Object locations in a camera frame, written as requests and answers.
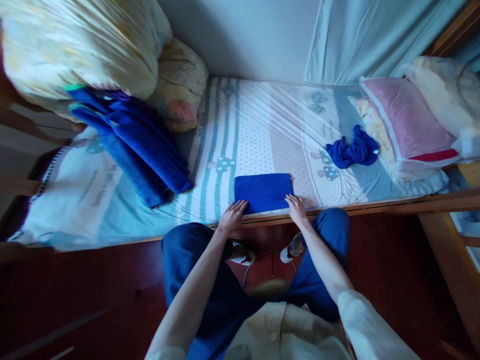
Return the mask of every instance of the pillowcase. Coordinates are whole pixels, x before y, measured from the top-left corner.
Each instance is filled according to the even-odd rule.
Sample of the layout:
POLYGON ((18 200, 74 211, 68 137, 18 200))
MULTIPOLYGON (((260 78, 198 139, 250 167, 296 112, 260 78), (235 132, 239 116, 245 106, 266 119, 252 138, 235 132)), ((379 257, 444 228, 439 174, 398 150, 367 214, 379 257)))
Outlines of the pillowcase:
POLYGON ((367 98, 348 96, 348 100, 358 112, 365 126, 366 133, 371 136, 378 144, 378 156, 384 168, 390 174, 392 180, 396 182, 412 182, 421 180, 433 174, 435 170, 423 171, 421 173, 407 173, 397 171, 397 162, 395 160, 394 150, 390 143, 387 129, 384 121, 379 116, 375 108, 370 104, 367 98))
POLYGON ((455 138, 439 124, 411 82, 395 77, 362 77, 360 86, 383 120, 396 171, 420 172, 460 160, 451 148, 455 138))
POLYGON ((158 82, 146 101, 173 133, 195 129, 209 71, 190 47, 173 38, 158 61, 158 82))
POLYGON ((464 159, 480 157, 480 79, 465 64, 420 56, 401 66, 464 159))

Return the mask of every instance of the sleeve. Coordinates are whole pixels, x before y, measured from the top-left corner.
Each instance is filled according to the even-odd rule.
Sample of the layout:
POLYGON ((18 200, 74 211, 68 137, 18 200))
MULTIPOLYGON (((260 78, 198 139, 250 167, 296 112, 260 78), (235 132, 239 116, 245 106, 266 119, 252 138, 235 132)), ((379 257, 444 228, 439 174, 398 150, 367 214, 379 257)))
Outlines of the sleeve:
POLYGON ((167 347, 154 353, 146 360, 185 360, 187 356, 180 347, 167 347))
POLYGON ((354 290, 342 292, 338 310, 358 360, 420 360, 362 294, 354 290))

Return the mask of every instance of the person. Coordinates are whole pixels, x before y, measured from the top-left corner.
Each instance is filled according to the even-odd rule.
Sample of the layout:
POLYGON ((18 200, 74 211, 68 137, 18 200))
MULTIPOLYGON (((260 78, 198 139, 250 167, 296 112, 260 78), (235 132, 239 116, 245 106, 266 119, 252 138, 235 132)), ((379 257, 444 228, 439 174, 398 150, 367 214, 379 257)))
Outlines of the person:
POLYGON ((189 223, 165 235, 168 310, 146 359, 352 359, 352 348, 359 360, 419 359, 349 280, 347 213, 326 209, 310 224, 301 198, 285 200, 301 234, 280 257, 307 250, 277 302, 248 297, 225 261, 254 260, 229 240, 247 201, 231 203, 215 231, 189 223))

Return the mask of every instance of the fitted bed sheet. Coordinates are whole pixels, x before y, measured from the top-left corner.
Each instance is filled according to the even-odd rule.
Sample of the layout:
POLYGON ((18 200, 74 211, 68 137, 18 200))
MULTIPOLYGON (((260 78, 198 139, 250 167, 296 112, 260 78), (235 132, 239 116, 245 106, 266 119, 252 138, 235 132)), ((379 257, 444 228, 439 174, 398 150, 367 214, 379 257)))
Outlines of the fitted bed sheet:
MULTIPOLYGON (((289 173, 307 210, 419 197, 443 189, 443 171, 413 182, 392 180, 382 153, 371 166, 338 169, 325 145, 347 141, 361 124, 348 96, 359 87, 294 86, 228 77, 208 80, 195 130, 176 137, 195 186, 158 208, 146 207, 129 179, 87 128, 50 165, 22 228, 10 239, 59 250, 144 240, 176 225, 219 221, 237 176, 289 173)), ((284 209, 245 218, 285 214, 284 209)))

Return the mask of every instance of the person's left hand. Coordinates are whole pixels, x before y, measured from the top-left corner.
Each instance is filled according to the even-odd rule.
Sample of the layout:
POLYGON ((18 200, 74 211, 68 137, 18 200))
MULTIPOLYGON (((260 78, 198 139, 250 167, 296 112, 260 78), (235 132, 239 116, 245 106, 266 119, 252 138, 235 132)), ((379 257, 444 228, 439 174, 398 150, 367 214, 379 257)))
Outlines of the person's left hand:
POLYGON ((226 236, 229 237, 230 234, 232 234, 235 229, 239 227, 240 222, 242 221, 242 214, 244 213, 248 203, 249 202, 246 200, 239 200, 235 204, 232 202, 221 216, 221 219, 218 222, 217 230, 224 232, 226 236))

